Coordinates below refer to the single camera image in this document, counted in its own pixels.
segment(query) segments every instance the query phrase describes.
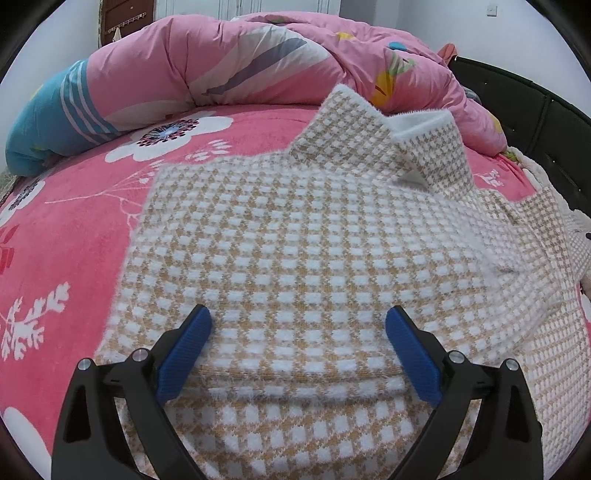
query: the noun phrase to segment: checkered sweater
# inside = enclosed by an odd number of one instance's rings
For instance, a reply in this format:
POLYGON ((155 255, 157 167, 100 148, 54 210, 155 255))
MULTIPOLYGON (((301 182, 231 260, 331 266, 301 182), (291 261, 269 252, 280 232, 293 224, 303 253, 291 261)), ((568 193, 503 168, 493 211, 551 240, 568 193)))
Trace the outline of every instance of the checkered sweater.
POLYGON ((590 411, 566 238, 549 190, 475 188, 451 114, 339 86, 286 151, 160 170, 96 357, 203 303, 215 331, 167 413, 209 478, 387 478, 429 414, 385 336, 401 304, 446 349, 519 359, 552 472, 590 411))

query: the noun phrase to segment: black headboard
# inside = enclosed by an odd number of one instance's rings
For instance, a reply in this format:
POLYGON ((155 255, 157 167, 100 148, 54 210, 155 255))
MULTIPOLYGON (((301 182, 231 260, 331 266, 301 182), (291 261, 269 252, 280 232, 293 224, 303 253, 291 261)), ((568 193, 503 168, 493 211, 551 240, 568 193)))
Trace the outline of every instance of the black headboard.
POLYGON ((509 145, 544 167, 572 209, 591 216, 591 119, 549 90, 506 70, 461 57, 450 68, 499 119, 509 145))

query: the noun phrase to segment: gray stripe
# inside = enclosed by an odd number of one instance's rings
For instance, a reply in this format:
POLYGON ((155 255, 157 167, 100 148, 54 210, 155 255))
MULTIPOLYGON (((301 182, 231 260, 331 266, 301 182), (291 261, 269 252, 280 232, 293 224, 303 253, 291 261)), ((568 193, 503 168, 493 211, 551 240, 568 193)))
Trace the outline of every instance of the gray stripe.
POLYGON ((289 40, 285 40, 279 45, 261 53, 257 58, 250 62, 248 67, 244 67, 224 85, 208 89, 205 92, 205 95, 221 95, 228 90, 237 87, 242 82, 271 67, 281 59, 287 57, 291 52, 296 51, 304 45, 306 45, 306 41, 301 38, 290 38, 289 40))

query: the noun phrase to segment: white wardrobe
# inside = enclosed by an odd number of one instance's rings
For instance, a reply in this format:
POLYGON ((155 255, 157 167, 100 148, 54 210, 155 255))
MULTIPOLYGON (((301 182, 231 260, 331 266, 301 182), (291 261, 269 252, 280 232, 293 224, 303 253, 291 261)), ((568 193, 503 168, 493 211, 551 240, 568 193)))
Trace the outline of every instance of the white wardrobe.
POLYGON ((256 12, 303 11, 338 15, 340 0, 156 0, 154 19, 202 14, 220 20, 256 12))

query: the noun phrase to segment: silver screw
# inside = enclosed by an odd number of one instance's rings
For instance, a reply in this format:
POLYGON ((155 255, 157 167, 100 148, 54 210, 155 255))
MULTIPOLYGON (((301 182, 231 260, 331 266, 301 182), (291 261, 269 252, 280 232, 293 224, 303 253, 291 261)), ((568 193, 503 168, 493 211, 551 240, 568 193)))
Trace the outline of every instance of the silver screw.
POLYGON ((78 370, 88 370, 91 365, 92 362, 90 361, 90 358, 83 358, 78 362, 78 370))
POLYGON ((507 368, 512 372, 517 372, 519 370, 519 364, 517 363, 517 360, 513 360, 512 358, 509 358, 505 365, 507 365, 507 368))
POLYGON ((138 348, 134 353, 131 354, 131 358, 134 362, 143 362, 148 358, 149 352, 145 348, 138 348))
POLYGON ((462 352, 458 352, 457 350, 452 350, 449 352, 449 359, 454 362, 455 364, 462 364, 466 357, 462 352))

